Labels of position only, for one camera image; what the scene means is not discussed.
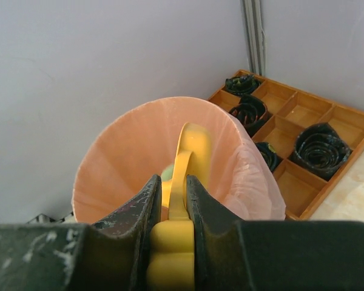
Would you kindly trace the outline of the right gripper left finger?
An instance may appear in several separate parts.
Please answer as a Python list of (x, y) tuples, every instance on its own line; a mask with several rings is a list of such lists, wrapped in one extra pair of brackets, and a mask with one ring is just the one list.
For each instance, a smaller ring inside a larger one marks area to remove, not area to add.
[(161, 178), (93, 223), (0, 224), (0, 290), (147, 290)]

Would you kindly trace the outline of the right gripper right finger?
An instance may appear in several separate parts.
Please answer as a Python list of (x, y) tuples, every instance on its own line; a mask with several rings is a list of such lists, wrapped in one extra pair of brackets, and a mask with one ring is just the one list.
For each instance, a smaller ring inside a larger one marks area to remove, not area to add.
[(364, 290), (364, 222), (247, 221), (187, 177), (197, 290)]

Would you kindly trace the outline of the yellow litter scoop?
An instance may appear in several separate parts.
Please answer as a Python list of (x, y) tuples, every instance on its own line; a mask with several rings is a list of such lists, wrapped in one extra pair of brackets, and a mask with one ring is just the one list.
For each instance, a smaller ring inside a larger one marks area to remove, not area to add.
[(172, 178), (162, 183), (162, 205), (167, 220), (150, 232), (150, 259), (146, 272), (150, 290), (194, 290), (195, 234), (187, 211), (187, 176), (208, 184), (212, 140), (202, 126), (185, 123), (180, 132)]

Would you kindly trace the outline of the bin with pink bag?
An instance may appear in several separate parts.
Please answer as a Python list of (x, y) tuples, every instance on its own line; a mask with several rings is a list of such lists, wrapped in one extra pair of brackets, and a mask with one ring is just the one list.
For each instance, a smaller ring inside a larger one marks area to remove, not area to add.
[(138, 106), (101, 132), (76, 174), (75, 219), (97, 222), (133, 198), (174, 162), (188, 122), (211, 134), (208, 193), (242, 219), (283, 220), (280, 189), (241, 123), (209, 101), (182, 96)]

